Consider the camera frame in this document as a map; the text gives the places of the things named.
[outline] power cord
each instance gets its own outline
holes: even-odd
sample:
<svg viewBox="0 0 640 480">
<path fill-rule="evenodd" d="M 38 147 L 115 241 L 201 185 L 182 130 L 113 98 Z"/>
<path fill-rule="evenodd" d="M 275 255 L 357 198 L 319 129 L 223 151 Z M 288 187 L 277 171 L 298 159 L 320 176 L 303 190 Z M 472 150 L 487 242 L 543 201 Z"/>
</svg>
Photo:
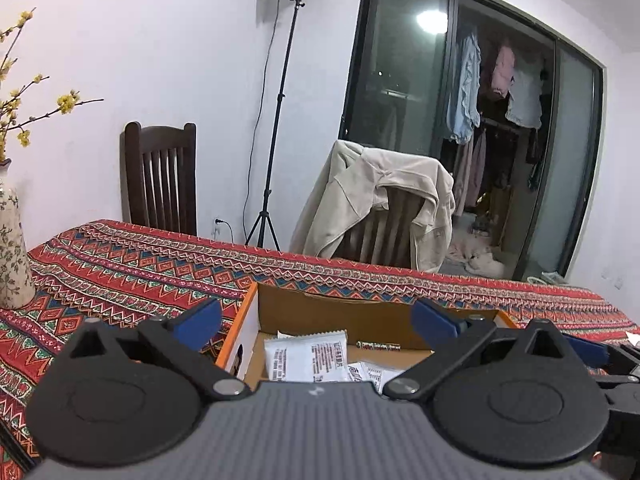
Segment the power cord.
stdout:
<svg viewBox="0 0 640 480">
<path fill-rule="evenodd" d="M 234 230 L 231 228 L 231 225 L 229 225 L 229 222 L 216 218 L 216 224 L 226 224 L 229 227 L 229 230 L 231 231 L 231 243 L 234 243 Z"/>
<path fill-rule="evenodd" d="M 242 230 L 244 231 L 244 239 L 246 240 L 246 225 L 244 225 L 244 216 L 246 215 L 246 205 L 249 202 L 249 193 L 251 191 L 251 166 L 254 160 L 255 134 L 258 131 L 258 123 L 262 115 L 262 105 L 264 104 L 264 87 L 267 82 L 267 66 L 269 65 L 269 56 L 273 45 L 273 38 L 276 35 L 276 26 L 278 25 L 278 16 L 280 14 L 280 0 L 276 3 L 276 18 L 273 20 L 273 31 L 271 32 L 271 41 L 267 49 L 267 59 L 264 62 L 264 71 L 262 73 L 262 94 L 260 95 L 260 109 L 258 110 L 258 118 L 255 120 L 254 138 L 251 141 L 251 153 L 249 154 L 249 171 L 246 175 L 246 198 L 244 199 L 244 207 L 242 208 Z"/>
</svg>

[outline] cardboard box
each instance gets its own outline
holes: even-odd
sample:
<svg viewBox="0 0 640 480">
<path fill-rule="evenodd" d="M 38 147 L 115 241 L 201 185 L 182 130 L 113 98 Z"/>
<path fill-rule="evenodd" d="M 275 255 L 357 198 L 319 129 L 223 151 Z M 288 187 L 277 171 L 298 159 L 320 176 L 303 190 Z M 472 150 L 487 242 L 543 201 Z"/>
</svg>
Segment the cardboard box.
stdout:
<svg viewBox="0 0 640 480">
<path fill-rule="evenodd" d="M 411 327 L 411 305 L 382 301 L 347 300 L 306 294 L 254 283 L 223 343 L 216 364 L 244 380 L 251 388 L 267 380 L 264 340 L 278 330 L 289 335 L 346 330 L 348 362 L 370 361 L 394 368 L 409 368 L 431 355 Z M 451 309 L 457 316 L 475 310 Z M 515 328 L 499 310 L 483 310 L 498 326 Z M 399 350 L 358 348 L 358 342 L 399 345 Z"/>
</svg>

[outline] metal screw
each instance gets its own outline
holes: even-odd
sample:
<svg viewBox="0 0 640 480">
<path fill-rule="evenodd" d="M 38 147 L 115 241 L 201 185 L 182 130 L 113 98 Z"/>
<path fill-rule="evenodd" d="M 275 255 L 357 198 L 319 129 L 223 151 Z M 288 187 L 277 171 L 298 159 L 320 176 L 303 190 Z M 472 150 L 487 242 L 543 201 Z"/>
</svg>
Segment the metal screw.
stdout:
<svg viewBox="0 0 640 480">
<path fill-rule="evenodd" d="M 244 390 L 244 383 L 238 379 L 220 379 L 213 385 L 213 391 L 225 397 L 240 395 Z"/>
<path fill-rule="evenodd" d="M 407 377 L 393 379 L 392 381 L 389 381 L 388 384 L 389 389 L 397 395 L 411 395 L 420 389 L 418 381 L 414 381 Z"/>
</svg>

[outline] beige jacket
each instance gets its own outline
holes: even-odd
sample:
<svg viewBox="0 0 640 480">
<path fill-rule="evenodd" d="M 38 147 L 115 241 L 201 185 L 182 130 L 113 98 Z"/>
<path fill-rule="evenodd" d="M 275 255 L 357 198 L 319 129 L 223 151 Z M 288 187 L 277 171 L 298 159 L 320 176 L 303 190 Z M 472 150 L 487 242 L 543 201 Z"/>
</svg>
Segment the beige jacket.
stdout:
<svg viewBox="0 0 640 480">
<path fill-rule="evenodd" d="M 385 188 L 396 187 L 425 199 L 410 227 L 412 268 L 437 272 L 451 240 L 451 214 L 455 209 L 453 178 L 434 158 L 362 148 L 357 144 L 362 154 L 355 158 L 359 150 L 352 145 L 351 142 L 345 145 L 344 141 L 334 144 L 325 165 L 325 169 L 329 165 L 327 174 L 331 173 L 332 160 L 346 160 L 345 168 L 327 181 L 318 206 L 309 207 L 315 209 L 315 214 L 305 231 L 301 223 L 308 224 L 307 206 L 312 198 L 307 201 L 290 250 L 330 258 L 344 233 L 371 209 L 388 209 Z M 322 187 L 322 183 L 316 182 L 316 187 Z"/>
</svg>

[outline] floral vase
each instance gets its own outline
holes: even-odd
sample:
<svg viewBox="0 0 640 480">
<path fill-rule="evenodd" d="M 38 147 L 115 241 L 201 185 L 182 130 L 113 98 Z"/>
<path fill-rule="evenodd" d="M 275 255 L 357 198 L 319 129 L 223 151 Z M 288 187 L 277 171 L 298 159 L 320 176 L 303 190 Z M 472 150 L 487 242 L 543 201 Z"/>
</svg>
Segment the floral vase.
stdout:
<svg viewBox="0 0 640 480">
<path fill-rule="evenodd" d="M 22 236 L 18 195 L 7 181 L 11 159 L 0 162 L 0 308 L 15 310 L 35 295 Z"/>
</svg>

